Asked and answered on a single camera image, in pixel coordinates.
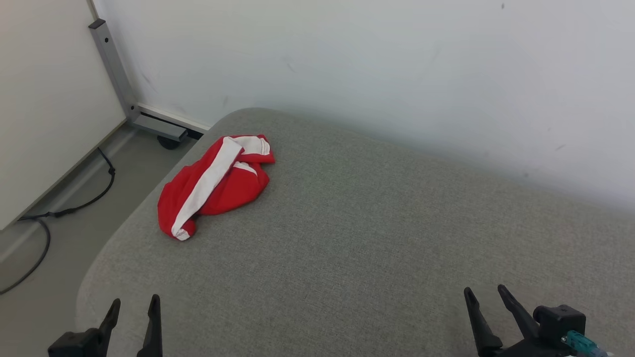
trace gray floor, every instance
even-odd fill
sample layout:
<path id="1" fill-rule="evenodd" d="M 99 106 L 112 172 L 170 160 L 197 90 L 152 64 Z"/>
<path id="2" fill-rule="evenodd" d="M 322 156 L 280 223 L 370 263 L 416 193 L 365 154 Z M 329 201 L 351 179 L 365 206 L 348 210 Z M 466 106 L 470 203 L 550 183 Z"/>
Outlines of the gray floor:
<path id="1" fill-rule="evenodd" d="M 0 296 L 0 356 L 46 356 L 46 348 L 57 337 L 75 330 L 77 289 L 93 259 L 194 142 L 187 139 L 178 149 L 167 151 L 154 135 L 138 131 L 111 158 L 117 170 L 115 182 L 100 201 L 75 214 L 47 219 L 52 241 L 46 258 L 21 285 Z M 65 206 L 92 199 L 109 179 L 107 169 L 101 169 Z M 44 200 L 51 200 L 54 195 Z M 40 229 L 0 265 L 1 288 L 28 270 L 42 252 L 44 242 Z"/>

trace gray fabric surface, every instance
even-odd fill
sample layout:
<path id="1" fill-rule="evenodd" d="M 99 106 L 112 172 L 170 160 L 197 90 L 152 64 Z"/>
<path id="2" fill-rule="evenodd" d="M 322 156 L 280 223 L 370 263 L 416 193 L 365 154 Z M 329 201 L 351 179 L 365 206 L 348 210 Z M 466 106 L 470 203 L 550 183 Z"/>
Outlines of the gray fabric surface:
<path id="1" fill-rule="evenodd" d="M 163 234 L 163 185 L 222 135 L 263 133 L 277 163 L 253 203 Z M 153 293 L 166 356 L 476 356 L 463 289 L 506 345 L 499 283 L 531 313 L 569 304 L 587 335 L 632 353 L 635 220 L 265 109 L 216 124 L 101 251 L 79 329 L 116 297 L 109 356 L 134 356 Z"/>

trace white stripe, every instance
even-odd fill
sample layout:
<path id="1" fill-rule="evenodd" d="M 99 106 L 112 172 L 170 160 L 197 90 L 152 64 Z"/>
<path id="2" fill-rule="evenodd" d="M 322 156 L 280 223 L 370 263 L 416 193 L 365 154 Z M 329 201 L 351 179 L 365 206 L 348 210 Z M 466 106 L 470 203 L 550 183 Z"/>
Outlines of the white stripe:
<path id="1" fill-rule="evenodd" d="M 256 172 L 256 170 L 254 170 L 251 166 L 249 166 L 248 163 L 242 163 L 240 161 L 236 161 L 236 163 L 234 164 L 234 167 L 247 170 L 249 172 L 253 172 L 254 175 L 258 176 L 258 173 Z"/>
<path id="2" fill-rule="evenodd" d="M 236 160 L 236 156 L 241 149 L 242 147 L 231 140 L 230 137 L 223 138 L 223 145 L 220 147 L 216 158 L 210 167 L 205 170 L 198 182 L 196 182 L 194 189 L 178 211 L 177 218 L 171 230 L 174 237 L 181 241 L 190 237 L 187 231 L 181 229 L 181 227 L 203 207 L 205 201 L 210 197 L 211 192 L 214 191 L 214 188 L 216 188 L 218 183 L 223 179 L 223 176 L 227 173 L 227 170 L 229 170 L 234 163 L 234 160 Z"/>
<path id="3" fill-rule="evenodd" d="M 238 137 L 232 138 L 233 141 L 237 142 L 244 148 L 243 155 L 248 154 L 258 154 L 258 155 L 269 155 L 271 151 L 271 147 L 269 143 L 259 137 L 247 136 L 247 137 Z"/>

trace teal connector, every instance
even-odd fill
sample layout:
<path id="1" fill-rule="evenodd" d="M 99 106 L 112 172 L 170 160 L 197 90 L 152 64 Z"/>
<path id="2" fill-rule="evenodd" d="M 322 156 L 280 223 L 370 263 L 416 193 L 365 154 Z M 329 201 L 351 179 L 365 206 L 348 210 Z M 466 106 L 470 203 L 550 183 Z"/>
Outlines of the teal connector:
<path id="1" fill-rule="evenodd" d="M 600 349 L 595 342 L 573 330 L 566 333 L 566 344 L 587 357 L 608 357 L 606 351 Z"/>

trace white board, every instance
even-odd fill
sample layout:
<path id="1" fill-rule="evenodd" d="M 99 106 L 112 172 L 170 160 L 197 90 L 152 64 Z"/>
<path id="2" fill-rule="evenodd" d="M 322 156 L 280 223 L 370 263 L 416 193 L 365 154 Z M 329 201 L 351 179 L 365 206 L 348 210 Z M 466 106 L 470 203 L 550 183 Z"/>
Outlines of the white board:
<path id="1" fill-rule="evenodd" d="M 140 102 L 337 119 L 635 210 L 633 0 L 95 0 Z"/>
<path id="2" fill-rule="evenodd" d="M 0 229 L 125 119 L 86 0 L 0 4 Z"/>

